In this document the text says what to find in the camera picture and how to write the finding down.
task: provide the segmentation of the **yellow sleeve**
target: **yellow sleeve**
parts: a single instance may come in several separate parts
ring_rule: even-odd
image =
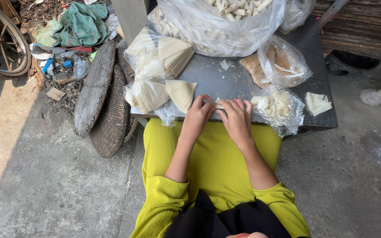
[[[164,237],[167,228],[188,200],[187,183],[163,176],[146,178],[146,200],[130,238]]]
[[[255,190],[255,196],[270,208],[292,238],[311,237],[308,224],[295,206],[295,195],[283,183],[267,190]]]

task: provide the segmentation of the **tire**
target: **tire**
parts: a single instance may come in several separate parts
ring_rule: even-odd
[[[21,69],[21,71],[15,72],[15,73],[6,73],[6,72],[0,71],[0,79],[9,80],[9,79],[14,79],[14,78],[19,78],[20,76],[24,75],[29,70],[30,65],[32,64],[32,57],[30,55],[29,47],[28,47],[27,41],[24,39],[23,35],[21,34],[21,32],[17,28],[17,26],[14,24],[14,22],[11,21],[11,19],[9,19],[1,10],[0,10],[0,17],[3,17],[4,20],[6,20],[11,25],[10,29],[17,32],[16,39],[19,42],[22,41],[24,43],[24,45],[26,46],[25,47],[25,52],[26,52],[25,66]]]

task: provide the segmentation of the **concrete floor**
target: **concrete floor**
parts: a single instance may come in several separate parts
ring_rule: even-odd
[[[358,98],[381,68],[368,74],[330,76],[339,128],[283,142],[276,174],[313,237],[381,237],[381,164],[365,147],[381,106]],[[145,200],[143,128],[100,158],[33,87],[0,81],[0,237],[128,237]]]

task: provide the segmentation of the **table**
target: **table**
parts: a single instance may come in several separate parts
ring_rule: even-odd
[[[283,35],[279,31],[275,35],[283,38],[304,55],[307,65],[314,75],[306,82],[290,88],[303,101],[307,92],[327,95],[333,108],[329,111],[313,116],[308,108],[304,108],[304,125],[299,127],[299,132],[295,136],[288,136],[285,139],[295,138],[322,130],[336,128],[337,118],[334,109],[333,97],[328,79],[327,69],[324,63],[323,51],[321,49],[320,36],[317,33],[317,23],[315,15],[312,13],[303,26],[298,27],[289,35]],[[242,57],[218,58],[194,54],[188,65],[177,77],[178,80],[185,80],[190,83],[197,82],[195,97],[200,94],[209,94],[213,100],[220,99],[251,100],[252,95],[261,88],[257,86],[251,77],[251,74],[239,63]],[[224,70],[220,63],[226,60],[229,65]],[[145,124],[147,118],[157,118],[154,112],[141,114],[135,108],[131,113],[138,118],[142,124]],[[184,119],[185,114],[179,115],[179,120]],[[261,116],[252,112],[251,120],[253,124],[263,124]],[[221,118],[213,113],[209,119],[210,122],[221,122]]]

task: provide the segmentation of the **mallet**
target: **mallet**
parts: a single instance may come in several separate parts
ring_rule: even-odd
[[[364,89],[361,91],[359,97],[364,103],[370,106],[378,106],[381,103],[381,89]]]

